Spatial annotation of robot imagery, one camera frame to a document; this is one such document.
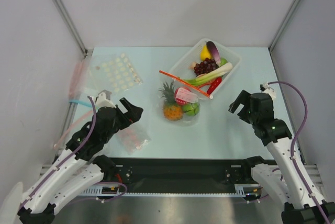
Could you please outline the orange toy pineapple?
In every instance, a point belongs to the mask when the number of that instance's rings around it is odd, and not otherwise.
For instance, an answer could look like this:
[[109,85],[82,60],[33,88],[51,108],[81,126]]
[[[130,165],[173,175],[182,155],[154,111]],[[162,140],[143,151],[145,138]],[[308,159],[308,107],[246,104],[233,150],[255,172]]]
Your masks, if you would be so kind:
[[173,81],[163,83],[163,87],[159,89],[159,93],[163,99],[163,116],[169,121],[179,121],[183,119],[184,115],[182,106],[175,101],[174,92],[175,86]]

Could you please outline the green toy melon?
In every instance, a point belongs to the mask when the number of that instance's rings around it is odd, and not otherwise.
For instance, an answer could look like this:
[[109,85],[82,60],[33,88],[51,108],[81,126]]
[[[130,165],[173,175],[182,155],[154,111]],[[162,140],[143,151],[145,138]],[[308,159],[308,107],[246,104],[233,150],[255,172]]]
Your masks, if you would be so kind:
[[199,103],[188,103],[182,106],[184,114],[190,117],[196,116],[200,111]]

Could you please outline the clear red-zipper zip bag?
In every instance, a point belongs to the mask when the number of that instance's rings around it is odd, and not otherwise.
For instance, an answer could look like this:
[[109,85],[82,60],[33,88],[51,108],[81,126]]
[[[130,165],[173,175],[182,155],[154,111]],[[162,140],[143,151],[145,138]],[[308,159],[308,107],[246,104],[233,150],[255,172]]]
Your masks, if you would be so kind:
[[177,126],[198,122],[202,102],[213,96],[168,72],[159,71],[156,111],[165,121]]

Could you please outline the red toy apple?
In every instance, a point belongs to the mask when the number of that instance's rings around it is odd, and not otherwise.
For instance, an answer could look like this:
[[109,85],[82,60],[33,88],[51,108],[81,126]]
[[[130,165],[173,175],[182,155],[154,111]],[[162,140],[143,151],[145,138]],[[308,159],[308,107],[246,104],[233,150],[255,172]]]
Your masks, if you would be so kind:
[[187,87],[179,87],[174,92],[174,100],[179,105],[198,102],[198,96]]

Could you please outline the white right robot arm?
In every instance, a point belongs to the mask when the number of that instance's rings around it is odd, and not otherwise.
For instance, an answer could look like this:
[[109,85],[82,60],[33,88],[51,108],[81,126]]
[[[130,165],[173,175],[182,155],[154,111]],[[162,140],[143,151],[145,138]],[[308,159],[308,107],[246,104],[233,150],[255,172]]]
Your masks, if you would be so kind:
[[286,122],[275,118],[273,94],[270,88],[253,94],[242,90],[230,104],[229,112],[234,113],[243,106],[239,118],[252,126],[254,134],[274,158],[282,178],[274,175],[260,156],[244,160],[241,176],[248,183],[259,183],[283,208],[283,223],[332,223],[334,203],[326,201],[311,180]]

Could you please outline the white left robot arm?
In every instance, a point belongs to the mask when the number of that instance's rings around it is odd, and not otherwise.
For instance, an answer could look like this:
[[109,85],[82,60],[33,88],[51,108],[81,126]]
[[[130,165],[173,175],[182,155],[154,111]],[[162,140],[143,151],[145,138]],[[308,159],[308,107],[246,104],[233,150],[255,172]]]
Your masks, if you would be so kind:
[[17,213],[22,223],[52,223],[72,199],[100,182],[112,182],[127,191],[126,185],[114,180],[115,163],[99,152],[114,134],[138,122],[143,108],[121,98],[124,113],[102,95],[89,100],[91,121],[72,135],[51,167],[24,193]]

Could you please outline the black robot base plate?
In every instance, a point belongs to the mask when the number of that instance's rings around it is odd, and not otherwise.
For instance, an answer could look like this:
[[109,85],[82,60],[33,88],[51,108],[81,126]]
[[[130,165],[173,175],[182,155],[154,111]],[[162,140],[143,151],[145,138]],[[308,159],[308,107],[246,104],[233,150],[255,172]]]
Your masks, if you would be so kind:
[[200,187],[257,184],[247,176],[242,160],[112,158],[121,181],[131,189],[154,186]]

